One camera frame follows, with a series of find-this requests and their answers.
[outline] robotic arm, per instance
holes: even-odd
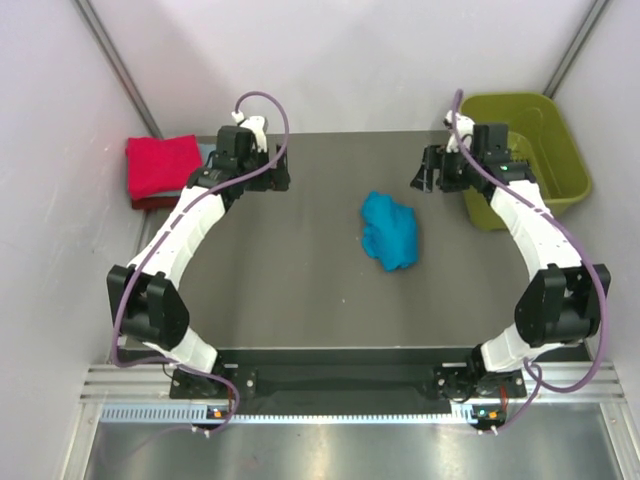
[[[286,191],[290,182],[285,153],[263,174],[220,193],[208,193],[212,187],[269,162],[266,119],[259,116],[245,119],[241,112],[234,112],[233,117],[237,125],[218,131],[216,151],[209,157],[210,166],[193,172],[177,206],[153,240],[126,267],[116,265],[107,276],[115,323],[118,306],[133,272],[155,249],[128,299],[120,333],[130,335],[176,363],[204,373],[212,373],[221,362],[216,349],[189,327],[189,312],[178,294],[182,274],[207,232],[245,190]]]
[[[420,170],[411,182],[412,187],[431,192],[434,171],[439,170],[436,185],[443,192],[475,188],[504,221],[527,265],[530,283],[515,307],[515,322],[496,338],[478,345],[467,362],[466,380],[477,386],[486,378],[495,379],[496,372],[521,368],[525,358],[534,359],[594,335],[600,311],[591,277],[578,252],[540,215],[549,210],[530,166],[512,159],[507,125],[479,125],[457,115],[461,140],[481,167],[536,207],[522,204],[483,178],[460,153],[454,135],[446,146],[425,148]],[[450,111],[444,119],[448,128],[451,116]],[[595,267],[606,292],[609,272],[604,265]]]

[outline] stack of folded cloth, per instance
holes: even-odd
[[[126,153],[132,208],[174,207],[189,176],[207,164],[215,148],[198,144],[194,135],[168,140],[130,138]]]

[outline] red towel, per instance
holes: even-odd
[[[169,140],[130,138],[126,152],[132,200],[180,190],[202,166],[195,135]]]

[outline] plastic tub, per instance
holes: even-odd
[[[509,125],[509,148],[528,161],[542,198],[555,217],[591,191],[591,178],[556,104],[537,93],[474,95],[460,107],[476,123]],[[506,228],[484,197],[469,189],[464,200],[471,222],[482,230]]]

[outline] blue cloth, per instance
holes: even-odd
[[[366,222],[362,248],[377,258],[387,272],[418,261],[418,225],[413,208],[396,203],[391,195],[371,192],[360,214]]]

